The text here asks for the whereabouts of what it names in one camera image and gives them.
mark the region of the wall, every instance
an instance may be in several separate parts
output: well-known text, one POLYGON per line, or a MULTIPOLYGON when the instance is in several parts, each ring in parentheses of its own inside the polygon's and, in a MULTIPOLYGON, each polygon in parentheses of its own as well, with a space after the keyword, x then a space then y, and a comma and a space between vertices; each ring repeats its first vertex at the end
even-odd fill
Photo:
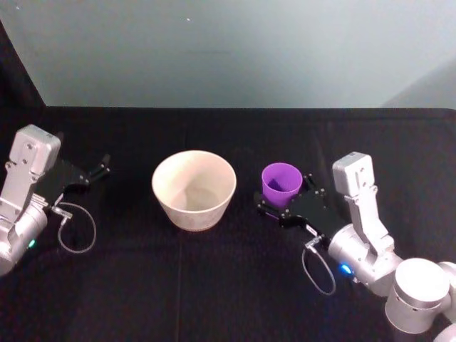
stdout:
POLYGON ((383 107, 456 109, 456 59, 417 80, 383 107))
POLYGON ((455 17, 453 0, 0 2, 47 105, 378 107, 456 57, 455 17))

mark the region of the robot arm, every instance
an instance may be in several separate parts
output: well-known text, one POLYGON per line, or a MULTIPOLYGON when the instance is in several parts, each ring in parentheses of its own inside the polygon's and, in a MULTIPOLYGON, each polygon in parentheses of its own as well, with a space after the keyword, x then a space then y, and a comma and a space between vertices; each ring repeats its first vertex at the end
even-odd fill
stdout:
MULTIPOLYGON (((300 193, 286 208, 276 208, 256 193, 257 209, 276 217, 281 227, 305 227, 313 236, 305 248, 315 251, 320 245, 355 282, 387 298, 385 313, 397 329, 422 333, 438 314, 456 323, 456 265, 404 261, 394 253, 394 240, 378 216, 371 157, 352 152, 333 164, 333 176, 350 207, 349 223, 328 208, 324 189, 317 189, 311 175, 304 176, 300 193)), ((447 336, 455 330, 453 324, 435 342, 451 341, 447 336)))
POLYGON ((108 155, 100 164, 102 170, 99 166, 86 174, 58 158, 60 147, 59 138, 35 125, 16 133, 0 195, 0 276, 13 269, 48 224, 49 212, 71 218, 71 213, 56 206, 65 191, 87 188, 109 173, 108 155))

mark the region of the white bowl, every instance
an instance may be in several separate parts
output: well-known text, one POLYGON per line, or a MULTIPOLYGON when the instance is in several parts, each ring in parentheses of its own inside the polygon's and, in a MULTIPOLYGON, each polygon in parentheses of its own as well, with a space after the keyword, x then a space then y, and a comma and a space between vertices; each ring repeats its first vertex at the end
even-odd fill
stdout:
POLYGON ((173 224, 191 232, 218 223, 236 183, 236 173, 225 159, 201 150, 171 155, 152 175, 152 190, 166 215, 173 224))

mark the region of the blue led light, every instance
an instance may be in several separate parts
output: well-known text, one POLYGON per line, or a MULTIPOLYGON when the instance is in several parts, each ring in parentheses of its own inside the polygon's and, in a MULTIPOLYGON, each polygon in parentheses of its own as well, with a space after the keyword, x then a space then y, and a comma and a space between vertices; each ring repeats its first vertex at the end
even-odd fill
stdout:
POLYGON ((342 264, 341 265, 341 271, 345 274, 353 274, 353 271, 351 270, 351 268, 347 265, 347 264, 342 264))

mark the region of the cylindrical joint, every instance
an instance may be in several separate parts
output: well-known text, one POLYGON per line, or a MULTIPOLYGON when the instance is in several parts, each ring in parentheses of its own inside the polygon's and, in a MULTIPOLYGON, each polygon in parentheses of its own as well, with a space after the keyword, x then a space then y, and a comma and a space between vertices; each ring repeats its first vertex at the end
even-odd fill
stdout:
POLYGON ((32 202, 15 224, 9 235, 9 243, 0 246, 0 276, 12 270, 29 247, 30 241, 37 238, 47 224, 46 213, 32 202))
POLYGON ((451 322, 456 323, 456 264, 444 261, 438 265, 445 271, 450 280, 451 304, 448 310, 443 313, 451 322))
POLYGON ((442 312, 449 290, 450 282, 437 264, 418 258, 405 260, 396 269, 386 316, 401 331, 423 333, 442 312))
POLYGON ((348 265, 357 280, 382 297, 388 297, 394 270, 402 261, 393 252, 377 257, 373 255, 352 224, 334 235, 328 253, 337 262, 348 265))
POLYGON ((447 327, 444 331, 438 334, 434 342, 450 342, 456 336, 456 323, 447 327))

